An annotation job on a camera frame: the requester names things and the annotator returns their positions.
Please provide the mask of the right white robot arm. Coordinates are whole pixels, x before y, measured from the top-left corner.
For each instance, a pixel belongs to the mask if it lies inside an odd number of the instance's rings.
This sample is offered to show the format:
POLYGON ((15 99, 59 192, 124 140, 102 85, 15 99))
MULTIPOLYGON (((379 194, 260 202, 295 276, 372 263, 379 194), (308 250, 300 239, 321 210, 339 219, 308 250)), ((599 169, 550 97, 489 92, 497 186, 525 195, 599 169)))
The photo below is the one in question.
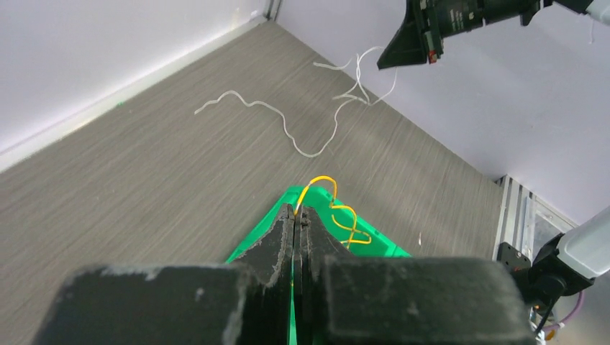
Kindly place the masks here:
MULTIPOLYGON (((437 62, 443 40, 489 24, 519 18, 529 25, 553 1, 438 0, 407 1, 402 23, 376 62, 380 70, 437 62)), ((609 209, 547 242, 531 267, 515 270, 526 303, 553 306, 561 297, 583 292, 609 271, 609 209)))

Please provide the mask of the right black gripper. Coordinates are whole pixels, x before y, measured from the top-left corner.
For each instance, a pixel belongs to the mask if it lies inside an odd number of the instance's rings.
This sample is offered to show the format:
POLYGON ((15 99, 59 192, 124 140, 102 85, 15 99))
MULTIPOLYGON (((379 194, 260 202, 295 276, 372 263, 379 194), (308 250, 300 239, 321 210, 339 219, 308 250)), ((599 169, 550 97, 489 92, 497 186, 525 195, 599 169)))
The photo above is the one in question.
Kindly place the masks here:
POLYGON ((435 63, 444 53, 444 38, 514 17, 526 26, 540 9, 540 1, 406 1, 404 20, 381 53, 377 67, 384 70, 435 63))

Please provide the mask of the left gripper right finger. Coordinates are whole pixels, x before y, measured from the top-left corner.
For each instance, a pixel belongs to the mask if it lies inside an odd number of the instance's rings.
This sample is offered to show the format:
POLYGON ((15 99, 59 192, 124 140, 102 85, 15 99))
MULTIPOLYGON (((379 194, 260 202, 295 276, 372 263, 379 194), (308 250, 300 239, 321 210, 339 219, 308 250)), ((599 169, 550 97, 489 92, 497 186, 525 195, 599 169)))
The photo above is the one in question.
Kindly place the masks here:
POLYGON ((359 257, 312 208, 297 218, 298 344, 534 344, 521 293, 498 262, 359 257))

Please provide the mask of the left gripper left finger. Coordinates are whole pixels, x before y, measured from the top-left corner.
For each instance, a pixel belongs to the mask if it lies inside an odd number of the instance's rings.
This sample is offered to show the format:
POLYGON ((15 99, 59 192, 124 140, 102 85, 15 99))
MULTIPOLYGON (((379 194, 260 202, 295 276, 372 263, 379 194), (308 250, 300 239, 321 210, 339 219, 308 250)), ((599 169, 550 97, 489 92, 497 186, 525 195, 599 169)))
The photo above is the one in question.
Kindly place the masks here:
POLYGON ((287 344, 294 216, 228 264, 83 267, 58 290, 35 344, 287 344))

